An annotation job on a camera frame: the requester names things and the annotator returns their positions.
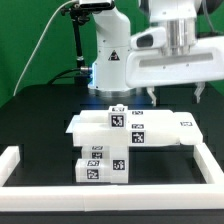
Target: black tabletop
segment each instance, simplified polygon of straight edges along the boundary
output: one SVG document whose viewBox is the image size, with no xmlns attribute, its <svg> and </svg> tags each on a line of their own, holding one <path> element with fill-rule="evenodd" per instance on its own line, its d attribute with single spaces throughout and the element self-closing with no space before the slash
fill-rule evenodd
<svg viewBox="0 0 224 224">
<path fill-rule="evenodd" d="M 37 85 L 23 89 L 0 109 L 0 150 L 19 145 L 21 162 L 7 186 L 74 186 L 75 164 L 81 157 L 72 135 L 65 134 L 81 110 L 170 109 L 194 116 L 217 162 L 224 168 L 224 97 L 206 86 L 200 104 L 195 86 L 156 89 L 157 107 L 144 91 L 137 96 L 104 98 L 74 85 Z M 129 184 L 193 184 L 204 179 L 193 159 L 193 147 L 130 148 Z M 224 210 L 0 213 L 0 223 L 223 223 Z"/>
</svg>

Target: warning label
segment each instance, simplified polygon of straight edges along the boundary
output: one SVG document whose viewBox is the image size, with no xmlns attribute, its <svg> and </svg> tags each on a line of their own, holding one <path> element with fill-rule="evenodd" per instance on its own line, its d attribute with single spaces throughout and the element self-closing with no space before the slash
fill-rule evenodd
<svg viewBox="0 0 224 224">
<path fill-rule="evenodd" d="M 118 57 L 117 52 L 113 51 L 108 60 L 109 61 L 120 61 L 120 58 Z"/>
</svg>

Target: stacked blocks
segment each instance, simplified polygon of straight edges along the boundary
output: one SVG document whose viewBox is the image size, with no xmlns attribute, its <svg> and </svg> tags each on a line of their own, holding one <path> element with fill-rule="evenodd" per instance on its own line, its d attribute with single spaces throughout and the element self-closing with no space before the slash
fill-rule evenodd
<svg viewBox="0 0 224 224">
<path fill-rule="evenodd" d="M 74 146 L 82 147 L 77 182 L 128 183 L 129 146 L 197 145 L 203 136 L 190 113 L 170 110 L 82 111 L 70 124 Z"/>
<path fill-rule="evenodd" d="M 114 141 L 117 142 L 117 146 L 107 145 L 103 141 L 102 134 L 98 136 L 97 143 L 103 144 L 93 146 L 87 143 L 84 145 L 82 147 L 82 159 L 78 159 L 75 168 L 77 182 L 128 183 L 128 146 L 119 146 L 119 138 L 116 139 L 116 133 L 119 131 L 124 133 L 126 130 L 127 111 L 127 107 L 117 105 L 111 106 L 106 113 L 95 111 L 94 114 L 92 113 L 95 116 L 92 117 L 88 116 L 87 111 L 80 114 L 80 122 L 85 122 L 86 128 L 88 128 L 89 122 L 92 123 L 93 132 L 96 130 L 94 127 L 101 126 L 108 128 L 112 135 L 114 133 Z"/>
</svg>

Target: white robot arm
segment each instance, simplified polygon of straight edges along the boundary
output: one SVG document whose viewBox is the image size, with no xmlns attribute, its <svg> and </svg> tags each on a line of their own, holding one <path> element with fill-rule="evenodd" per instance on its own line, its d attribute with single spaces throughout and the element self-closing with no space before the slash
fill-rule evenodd
<svg viewBox="0 0 224 224">
<path fill-rule="evenodd" d="M 81 8 L 103 8 L 93 13 L 98 57 L 90 92 L 117 96 L 147 87 L 155 104 L 154 87 L 196 83 L 199 102 L 204 82 L 224 79 L 224 37 L 196 38 L 203 1 L 139 0 L 150 28 L 130 36 L 129 19 L 114 1 L 80 0 Z"/>
<path fill-rule="evenodd" d="M 199 101 L 203 82 L 224 78 L 224 37 L 196 39 L 201 4 L 201 0 L 139 0 L 151 27 L 131 38 L 128 86 L 197 83 Z"/>
</svg>

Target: green wall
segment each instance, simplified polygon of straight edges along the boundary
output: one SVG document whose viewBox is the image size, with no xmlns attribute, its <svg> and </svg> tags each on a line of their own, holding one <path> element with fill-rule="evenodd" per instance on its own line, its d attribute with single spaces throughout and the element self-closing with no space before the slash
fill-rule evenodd
<svg viewBox="0 0 224 224">
<path fill-rule="evenodd" d="M 36 43 L 52 13 L 64 0 L 2 0 L 0 8 L 0 106 L 13 94 L 16 82 L 29 59 Z M 116 0 L 117 7 L 132 23 L 132 33 L 147 27 L 147 19 L 137 9 L 137 0 Z M 216 29 L 224 30 L 224 4 L 212 16 Z M 198 20 L 198 29 L 207 31 L 203 17 Z M 86 62 L 91 64 L 96 57 L 94 22 L 81 27 L 83 51 Z M 20 90 L 28 85 L 44 84 L 57 73 L 73 68 L 75 44 L 69 16 L 57 15 L 35 56 Z M 214 84 L 223 91 L 224 82 Z"/>
</svg>

